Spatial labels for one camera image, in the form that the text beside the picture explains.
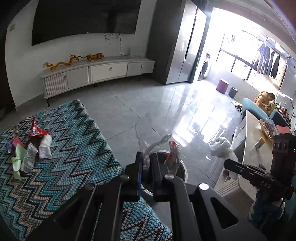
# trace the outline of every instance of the gray floor tile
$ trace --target gray floor tile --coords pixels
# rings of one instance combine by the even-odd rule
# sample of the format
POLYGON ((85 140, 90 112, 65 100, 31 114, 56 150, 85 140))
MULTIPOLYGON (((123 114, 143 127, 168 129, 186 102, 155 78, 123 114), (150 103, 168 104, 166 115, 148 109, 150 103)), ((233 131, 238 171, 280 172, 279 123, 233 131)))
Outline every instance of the gray floor tile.
MULTIPOLYGON (((160 139, 160 135, 151 129, 147 135, 146 142, 152 144, 160 139)), ((112 149, 114 157, 121 165, 126 166, 135 162, 136 153, 140 151, 135 128, 131 128, 124 133, 112 137, 108 139, 107 142, 112 149)))
MULTIPOLYGON (((188 171, 188 183, 201 182, 214 187, 223 163, 210 155, 209 145, 218 136, 231 141, 241 115, 232 99, 216 91, 216 86, 202 80, 193 84, 161 85, 147 76, 129 77, 86 86, 50 99, 43 96, 19 106, 0 120, 0 133, 35 112, 80 99, 90 117, 97 123, 115 158, 126 166, 135 161, 139 151, 135 123, 145 113, 152 117, 147 142, 158 141, 167 133, 180 144, 181 159, 188 171)), ((162 147, 169 150, 168 144, 162 147)), ((168 203, 148 201, 161 221, 171 227, 168 203)))
POLYGON ((115 96, 100 99, 95 105, 87 107, 87 113, 97 123, 106 139, 114 137, 131 127, 139 117, 115 96))

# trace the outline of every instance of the houndstooth fabric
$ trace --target houndstooth fabric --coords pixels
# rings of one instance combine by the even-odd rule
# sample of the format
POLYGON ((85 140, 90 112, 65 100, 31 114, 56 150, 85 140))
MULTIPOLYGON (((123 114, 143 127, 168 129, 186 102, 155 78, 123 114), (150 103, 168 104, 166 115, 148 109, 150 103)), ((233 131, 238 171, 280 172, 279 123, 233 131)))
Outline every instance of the houndstooth fabric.
MULTIPOLYGON (((27 146, 33 116, 0 135, 0 214, 19 240, 25 240, 77 189, 87 183, 102 185, 124 171, 79 100, 34 116, 42 129, 51 132, 52 157, 41 159, 20 180, 14 179, 13 154, 7 153, 5 144, 18 136, 27 146)), ((120 237, 172 240, 172 232, 141 198, 137 203, 124 203, 120 237)))

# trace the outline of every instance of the tv stand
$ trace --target tv stand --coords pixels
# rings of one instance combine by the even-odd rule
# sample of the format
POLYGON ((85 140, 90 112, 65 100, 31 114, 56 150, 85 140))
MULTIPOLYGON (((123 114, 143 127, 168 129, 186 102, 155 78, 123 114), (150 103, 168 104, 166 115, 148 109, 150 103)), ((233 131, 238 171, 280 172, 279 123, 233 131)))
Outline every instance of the tv stand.
POLYGON ((59 66, 57 70, 50 69, 41 72, 44 98, 47 101, 61 93, 94 85, 99 82, 152 73, 155 61, 138 56, 112 56, 103 60, 80 60, 69 66, 59 66))

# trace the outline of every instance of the tv screen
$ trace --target tv screen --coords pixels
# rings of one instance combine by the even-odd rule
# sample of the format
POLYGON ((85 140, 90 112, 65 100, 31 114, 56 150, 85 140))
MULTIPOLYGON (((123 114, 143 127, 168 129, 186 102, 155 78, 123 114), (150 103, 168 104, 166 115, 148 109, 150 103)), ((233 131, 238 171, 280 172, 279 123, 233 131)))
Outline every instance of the tv screen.
POLYGON ((39 0, 32 46, 75 34, 135 34, 141 0, 39 0))

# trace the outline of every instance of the zigzag pattern blanket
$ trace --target zigzag pattern blanket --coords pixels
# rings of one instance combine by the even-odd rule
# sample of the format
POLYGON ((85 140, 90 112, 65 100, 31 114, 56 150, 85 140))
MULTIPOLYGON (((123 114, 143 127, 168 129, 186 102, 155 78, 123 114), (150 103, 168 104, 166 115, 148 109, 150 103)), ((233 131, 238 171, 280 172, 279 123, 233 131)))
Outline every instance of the zigzag pattern blanket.
MULTIPOLYGON (((0 135, 0 214, 22 241, 77 189, 107 183, 123 172, 79 100, 34 116, 42 129, 51 132, 52 157, 40 160, 20 180, 14 179, 5 143, 18 136, 27 146, 32 116, 0 135)), ((121 239, 171 240, 172 232, 141 198, 124 204, 121 239)))

